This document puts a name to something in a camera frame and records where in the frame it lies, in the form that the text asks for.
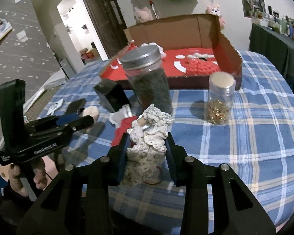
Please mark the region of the person's left hand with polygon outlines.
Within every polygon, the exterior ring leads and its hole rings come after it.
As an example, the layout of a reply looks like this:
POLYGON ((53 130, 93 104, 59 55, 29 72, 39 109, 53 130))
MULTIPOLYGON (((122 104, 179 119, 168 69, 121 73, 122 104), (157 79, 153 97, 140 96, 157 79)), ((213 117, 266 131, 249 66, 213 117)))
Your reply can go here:
MULTIPOLYGON (((28 192, 26 191, 24 185, 21 181, 21 176, 25 174, 22 170, 23 166, 11 164, 8 174, 9 182, 11 188, 23 197, 28 197, 28 192)), ((35 187, 38 190, 45 189, 48 179, 46 177, 45 162, 43 159, 37 159, 31 164, 32 171, 29 172, 29 178, 33 181, 35 187)))

